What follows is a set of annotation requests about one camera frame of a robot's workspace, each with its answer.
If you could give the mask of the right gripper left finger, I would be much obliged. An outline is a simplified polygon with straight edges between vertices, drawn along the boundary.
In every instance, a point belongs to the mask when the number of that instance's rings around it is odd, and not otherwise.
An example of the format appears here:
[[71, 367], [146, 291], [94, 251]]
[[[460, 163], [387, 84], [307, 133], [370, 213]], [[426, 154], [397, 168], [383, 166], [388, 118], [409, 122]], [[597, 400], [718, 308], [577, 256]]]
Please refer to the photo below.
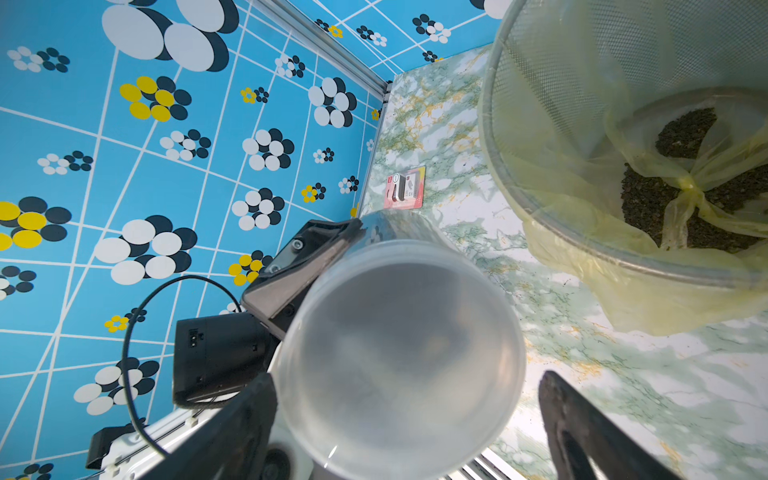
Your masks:
[[277, 407], [271, 375], [259, 374], [144, 477], [158, 480], [259, 479]]

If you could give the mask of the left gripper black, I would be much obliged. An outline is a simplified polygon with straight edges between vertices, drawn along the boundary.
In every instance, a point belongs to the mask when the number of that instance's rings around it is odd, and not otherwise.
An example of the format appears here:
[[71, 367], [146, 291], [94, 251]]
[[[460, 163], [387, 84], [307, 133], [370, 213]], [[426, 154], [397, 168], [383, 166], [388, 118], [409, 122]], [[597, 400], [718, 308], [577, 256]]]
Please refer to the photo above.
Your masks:
[[278, 345], [274, 336], [287, 333], [309, 289], [362, 233], [359, 219], [310, 220], [243, 292], [241, 305], [248, 313], [178, 322], [173, 404], [221, 408], [266, 372]]

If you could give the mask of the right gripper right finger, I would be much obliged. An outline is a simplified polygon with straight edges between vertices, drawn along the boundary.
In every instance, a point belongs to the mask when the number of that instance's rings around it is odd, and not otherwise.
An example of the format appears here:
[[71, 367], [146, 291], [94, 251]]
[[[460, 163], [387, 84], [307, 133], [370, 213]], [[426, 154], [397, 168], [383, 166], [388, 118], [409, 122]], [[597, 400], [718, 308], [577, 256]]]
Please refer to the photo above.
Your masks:
[[554, 371], [544, 373], [538, 399], [559, 479], [676, 479]]

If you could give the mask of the clear plastic tea jar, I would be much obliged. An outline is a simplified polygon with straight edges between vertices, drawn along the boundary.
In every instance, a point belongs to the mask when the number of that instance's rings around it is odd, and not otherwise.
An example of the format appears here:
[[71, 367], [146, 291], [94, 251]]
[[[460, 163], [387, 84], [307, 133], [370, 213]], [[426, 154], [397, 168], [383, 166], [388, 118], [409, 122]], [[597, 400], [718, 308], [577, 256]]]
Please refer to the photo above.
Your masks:
[[344, 479], [436, 479], [499, 437], [525, 362], [501, 288], [418, 212], [381, 210], [314, 282], [272, 374], [319, 466]]

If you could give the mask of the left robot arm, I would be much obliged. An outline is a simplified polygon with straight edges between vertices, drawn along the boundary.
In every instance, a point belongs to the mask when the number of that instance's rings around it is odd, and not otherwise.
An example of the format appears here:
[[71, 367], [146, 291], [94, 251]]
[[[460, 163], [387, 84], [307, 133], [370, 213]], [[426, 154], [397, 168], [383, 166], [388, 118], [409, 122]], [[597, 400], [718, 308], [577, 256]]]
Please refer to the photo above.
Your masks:
[[246, 288], [232, 313], [176, 326], [172, 400], [153, 425], [140, 419], [130, 365], [118, 369], [131, 423], [91, 440], [101, 479], [309, 479], [314, 463], [278, 412], [268, 368], [310, 288], [361, 238], [359, 219], [309, 221]]

